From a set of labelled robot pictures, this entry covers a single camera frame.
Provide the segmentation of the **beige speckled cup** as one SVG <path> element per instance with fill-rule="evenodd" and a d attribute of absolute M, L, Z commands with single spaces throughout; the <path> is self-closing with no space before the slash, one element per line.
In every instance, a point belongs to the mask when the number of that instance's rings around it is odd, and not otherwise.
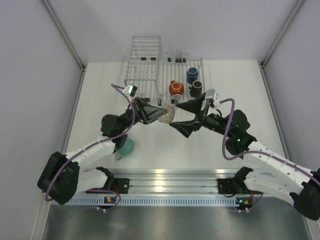
<path fill-rule="evenodd" d="M 167 113 L 158 118 L 158 122 L 164 124 L 170 124 L 175 117 L 175 107 L 173 105 L 163 104 L 161 106 L 163 109 L 167 110 Z"/>

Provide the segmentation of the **brown mug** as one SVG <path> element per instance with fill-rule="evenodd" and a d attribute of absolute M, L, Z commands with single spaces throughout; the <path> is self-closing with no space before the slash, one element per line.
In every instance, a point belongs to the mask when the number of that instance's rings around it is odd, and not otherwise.
<path fill-rule="evenodd" d="M 189 94 L 193 98 L 198 98 L 202 95 L 203 84 L 199 80 L 195 80 L 189 87 Z"/>

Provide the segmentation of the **teal mug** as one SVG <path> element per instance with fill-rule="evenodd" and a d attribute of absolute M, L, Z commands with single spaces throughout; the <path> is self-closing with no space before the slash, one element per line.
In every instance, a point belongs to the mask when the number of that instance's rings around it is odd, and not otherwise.
<path fill-rule="evenodd" d="M 134 151 L 134 148 L 135 142 L 132 139 L 127 138 L 123 147 L 116 152 L 116 159 L 119 161 L 128 157 Z"/>

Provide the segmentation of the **dark blue mug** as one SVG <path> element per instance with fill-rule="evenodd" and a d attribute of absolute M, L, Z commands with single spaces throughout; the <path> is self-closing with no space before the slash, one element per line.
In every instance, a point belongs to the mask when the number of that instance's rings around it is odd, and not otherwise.
<path fill-rule="evenodd" d="M 190 85 L 198 80 L 199 71 L 196 67 L 190 67 L 186 72 L 186 82 Z"/>

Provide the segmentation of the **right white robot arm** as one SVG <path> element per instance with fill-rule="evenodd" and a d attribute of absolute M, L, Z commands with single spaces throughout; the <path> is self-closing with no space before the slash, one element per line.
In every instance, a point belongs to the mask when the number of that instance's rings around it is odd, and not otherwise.
<path fill-rule="evenodd" d="M 186 138 L 200 128 L 219 133 L 223 136 L 222 155 L 227 161 L 240 158 L 267 172 L 264 175 L 242 167 L 233 177 L 236 191 L 265 193 L 287 202 L 310 220 L 320 219 L 320 171 L 276 154 L 249 134 L 247 117 L 235 109 L 234 99 L 219 100 L 202 94 L 177 107 L 195 115 L 193 120 L 170 123 Z"/>

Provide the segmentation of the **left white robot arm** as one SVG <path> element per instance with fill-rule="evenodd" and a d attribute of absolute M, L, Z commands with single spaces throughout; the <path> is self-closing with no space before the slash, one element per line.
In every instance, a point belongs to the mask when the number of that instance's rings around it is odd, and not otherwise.
<path fill-rule="evenodd" d="M 102 118 L 102 135 L 96 140 L 72 152 L 53 153 L 39 177 L 37 187 L 46 194 L 47 201 L 54 200 L 60 205 L 90 189 L 109 193 L 114 188 L 113 174 L 103 167 L 93 170 L 88 170 L 88 167 L 120 150 L 133 125 L 148 125 L 167 113 L 165 108 L 150 105 L 140 97 L 134 98 L 122 115 L 107 114 Z"/>

